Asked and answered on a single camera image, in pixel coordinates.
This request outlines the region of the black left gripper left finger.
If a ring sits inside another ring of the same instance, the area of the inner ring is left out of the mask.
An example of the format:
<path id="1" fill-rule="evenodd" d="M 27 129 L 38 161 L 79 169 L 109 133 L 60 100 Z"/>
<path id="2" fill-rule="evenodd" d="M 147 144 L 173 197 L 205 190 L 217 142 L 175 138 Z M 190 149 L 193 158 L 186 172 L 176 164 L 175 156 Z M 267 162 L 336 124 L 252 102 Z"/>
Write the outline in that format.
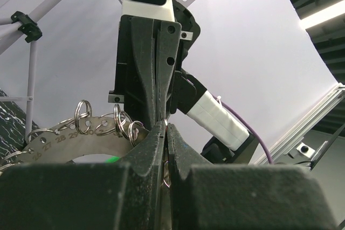
<path id="1" fill-rule="evenodd" d="M 166 124 L 115 163 L 32 164 L 1 175 L 1 229 L 160 229 Z"/>

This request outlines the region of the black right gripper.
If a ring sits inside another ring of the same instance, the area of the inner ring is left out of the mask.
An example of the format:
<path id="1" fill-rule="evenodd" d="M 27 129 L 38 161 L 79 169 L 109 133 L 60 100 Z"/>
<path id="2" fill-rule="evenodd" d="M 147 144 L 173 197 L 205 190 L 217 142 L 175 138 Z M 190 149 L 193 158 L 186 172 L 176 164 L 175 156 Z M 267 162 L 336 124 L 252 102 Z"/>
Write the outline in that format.
<path id="1" fill-rule="evenodd" d="M 182 68 L 201 28 L 187 8 L 172 3 L 174 22 L 128 15 L 120 19 L 115 87 L 108 101 L 122 103 L 132 120 L 145 125 L 178 109 L 187 113 L 201 95 L 196 79 Z"/>

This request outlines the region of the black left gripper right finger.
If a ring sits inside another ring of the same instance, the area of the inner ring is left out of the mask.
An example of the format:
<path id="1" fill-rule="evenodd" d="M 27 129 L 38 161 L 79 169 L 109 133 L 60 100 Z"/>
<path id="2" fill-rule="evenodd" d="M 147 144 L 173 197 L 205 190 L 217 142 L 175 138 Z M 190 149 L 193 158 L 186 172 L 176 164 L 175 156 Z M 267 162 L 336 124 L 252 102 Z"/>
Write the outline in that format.
<path id="1" fill-rule="evenodd" d="M 167 127 L 173 229 L 336 229 L 318 183 L 294 165 L 212 164 Z"/>

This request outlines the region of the key with green tag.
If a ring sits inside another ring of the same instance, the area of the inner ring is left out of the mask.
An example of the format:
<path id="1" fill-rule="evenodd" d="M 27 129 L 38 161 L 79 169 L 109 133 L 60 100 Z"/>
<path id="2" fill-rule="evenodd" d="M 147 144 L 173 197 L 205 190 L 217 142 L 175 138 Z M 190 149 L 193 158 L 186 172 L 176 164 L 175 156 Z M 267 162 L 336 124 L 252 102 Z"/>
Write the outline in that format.
<path id="1" fill-rule="evenodd" d="M 105 160 L 105 163 L 115 163 L 115 162 L 117 162 L 119 159 L 120 159 L 120 157 L 114 156 L 114 157 L 111 157 L 111 158 Z"/>

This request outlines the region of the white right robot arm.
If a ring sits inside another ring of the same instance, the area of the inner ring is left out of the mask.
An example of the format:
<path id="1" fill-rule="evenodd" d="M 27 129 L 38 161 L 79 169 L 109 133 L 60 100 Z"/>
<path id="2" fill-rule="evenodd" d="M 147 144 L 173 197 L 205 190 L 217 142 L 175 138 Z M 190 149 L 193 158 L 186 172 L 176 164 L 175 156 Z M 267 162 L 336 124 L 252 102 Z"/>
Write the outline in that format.
<path id="1" fill-rule="evenodd" d="M 191 12 L 176 0 L 161 6 L 124 0 L 108 101 L 123 104 L 127 116 L 147 129 L 180 111 L 211 134 L 202 150 L 206 159 L 240 162 L 258 138 L 182 67 L 200 32 Z"/>

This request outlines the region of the lilac music stand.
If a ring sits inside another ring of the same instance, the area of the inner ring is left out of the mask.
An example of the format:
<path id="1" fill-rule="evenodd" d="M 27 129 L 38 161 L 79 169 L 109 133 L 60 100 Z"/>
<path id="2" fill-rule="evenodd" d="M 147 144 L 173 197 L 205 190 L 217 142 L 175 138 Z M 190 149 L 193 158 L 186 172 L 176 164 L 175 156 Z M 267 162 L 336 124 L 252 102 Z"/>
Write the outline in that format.
<path id="1" fill-rule="evenodd" d="M 44 0 L 1 0 L 1 18 L 15 11 L 29 14 Z M 211 88 L 207 79 L 206 47 L 209 27 L 206 0 L 189 6 L 201 35 L 193 45 L 183 68 Z M 71 117 L 77 103 L 91 103 L 93 115 L 113 110 L 108 92 L 114 89 L 118 25 L 121 4 L 118 0 L 62 0 L 38 26 L 43 36 L 37 41 L 38 57 L 34 88 L 33 121 L 42 128 Z M 29 75 L 29 48 L 24 36 L 1 54 L 1 90 L 9 97 L 24 97 Z"/>

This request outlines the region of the aluminium frame rail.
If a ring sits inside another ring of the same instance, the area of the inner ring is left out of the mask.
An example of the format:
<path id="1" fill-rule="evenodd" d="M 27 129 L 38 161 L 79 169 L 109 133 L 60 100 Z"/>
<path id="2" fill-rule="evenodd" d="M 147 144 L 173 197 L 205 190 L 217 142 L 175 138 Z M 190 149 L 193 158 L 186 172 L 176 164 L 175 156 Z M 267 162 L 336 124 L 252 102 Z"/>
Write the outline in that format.
<path id="1" fill-rule="evenodd" d="M 286 155 L 343 100 L 344 84 L 339 82 L 321 90 L 312 84 L 306 93 L 289 97 L 262 137 L 272 160 Z"/>

